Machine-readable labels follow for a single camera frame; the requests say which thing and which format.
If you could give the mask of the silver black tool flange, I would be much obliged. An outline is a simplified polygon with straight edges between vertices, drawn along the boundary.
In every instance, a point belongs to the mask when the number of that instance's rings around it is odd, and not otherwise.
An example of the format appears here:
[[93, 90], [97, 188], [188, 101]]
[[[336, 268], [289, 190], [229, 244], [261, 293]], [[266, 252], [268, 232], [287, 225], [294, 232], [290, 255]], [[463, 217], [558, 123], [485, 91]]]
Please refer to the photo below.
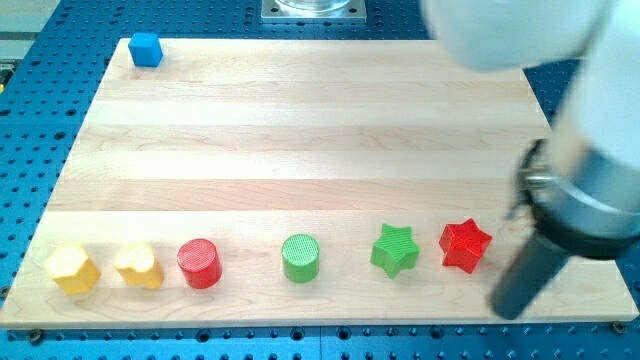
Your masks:
[[535, 233], [570, 254], [613, 259], [639, 241], [639, 155], [594, 146], [532, 143], [514, 179], [514, 208], [527, 206]]

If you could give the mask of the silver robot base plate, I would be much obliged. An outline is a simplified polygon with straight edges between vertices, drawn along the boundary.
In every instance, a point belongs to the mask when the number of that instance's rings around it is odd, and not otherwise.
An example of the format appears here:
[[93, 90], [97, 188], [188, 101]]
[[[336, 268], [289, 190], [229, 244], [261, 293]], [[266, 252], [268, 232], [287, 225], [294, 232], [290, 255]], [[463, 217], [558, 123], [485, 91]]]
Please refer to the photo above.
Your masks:
[[365, 0], [262, 0], [261, 18], [272, 22], [367, 18]]

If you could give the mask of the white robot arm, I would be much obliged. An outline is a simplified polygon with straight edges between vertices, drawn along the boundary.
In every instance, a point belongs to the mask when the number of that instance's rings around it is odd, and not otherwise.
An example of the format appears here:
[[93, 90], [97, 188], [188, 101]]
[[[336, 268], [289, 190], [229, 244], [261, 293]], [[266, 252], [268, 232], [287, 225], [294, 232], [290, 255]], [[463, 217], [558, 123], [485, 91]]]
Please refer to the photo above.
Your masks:
[[421, 12], [476, 71], [580, 60], [551, 136], [517, 171], [516, 204], [534, 230], [490, 296], [497, 315], [514, 319], [569, 258], [610, 260], [639, 239], [639, 5], [429, 0]]

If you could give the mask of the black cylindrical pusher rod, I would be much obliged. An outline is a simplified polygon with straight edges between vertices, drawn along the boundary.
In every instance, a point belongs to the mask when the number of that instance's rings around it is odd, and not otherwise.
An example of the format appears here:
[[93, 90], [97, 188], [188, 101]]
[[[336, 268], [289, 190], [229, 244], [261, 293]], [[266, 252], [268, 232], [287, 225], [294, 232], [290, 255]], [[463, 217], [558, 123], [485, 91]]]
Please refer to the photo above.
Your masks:
[[489, 299], [493, 312], [506, 320], [518, 318], [570, 257], [563, 248], [535, 231], [492, 290]]

